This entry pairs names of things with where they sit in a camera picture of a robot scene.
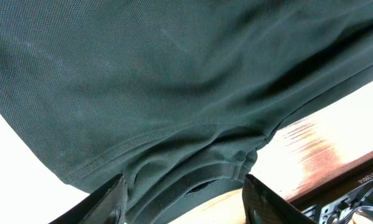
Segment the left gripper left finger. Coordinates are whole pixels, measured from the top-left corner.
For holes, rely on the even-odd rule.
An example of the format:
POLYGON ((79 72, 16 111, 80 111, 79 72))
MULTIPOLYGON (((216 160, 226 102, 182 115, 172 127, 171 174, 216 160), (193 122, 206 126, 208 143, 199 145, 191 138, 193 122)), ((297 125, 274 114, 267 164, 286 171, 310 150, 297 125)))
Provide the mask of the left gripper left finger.
POLYGON ((118 174, 49 224, 124 224, 127 188, 118 174))

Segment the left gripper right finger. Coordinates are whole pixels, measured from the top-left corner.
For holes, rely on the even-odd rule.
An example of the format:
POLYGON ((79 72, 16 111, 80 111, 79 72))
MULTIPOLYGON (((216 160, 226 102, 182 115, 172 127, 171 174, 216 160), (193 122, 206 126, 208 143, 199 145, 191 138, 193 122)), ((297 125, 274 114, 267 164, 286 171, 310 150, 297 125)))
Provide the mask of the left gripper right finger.
POLYGON ((242 200, 246 224, 317 224, 252 174, 245 176, 242 200))

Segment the black polo shirt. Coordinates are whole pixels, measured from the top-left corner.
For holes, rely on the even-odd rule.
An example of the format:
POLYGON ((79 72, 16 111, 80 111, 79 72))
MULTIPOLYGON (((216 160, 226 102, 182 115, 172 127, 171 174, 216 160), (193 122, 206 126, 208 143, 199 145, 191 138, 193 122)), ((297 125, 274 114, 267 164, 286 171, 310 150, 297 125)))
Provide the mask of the black polo shirt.
POLYGON ((0 1, 0 114, 126 223, 242 186, 285 126, 373 81, 373 0, 0 1))

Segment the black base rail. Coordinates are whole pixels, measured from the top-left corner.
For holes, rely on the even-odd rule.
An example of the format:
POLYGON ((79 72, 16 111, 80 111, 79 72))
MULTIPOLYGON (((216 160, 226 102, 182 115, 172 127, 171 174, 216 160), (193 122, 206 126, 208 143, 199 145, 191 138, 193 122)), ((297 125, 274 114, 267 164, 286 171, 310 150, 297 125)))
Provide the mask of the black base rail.
POLYGON ((358 215, 373 223, 373 151, 350 170, 290 203, 319 224, 349 223, 358 215))

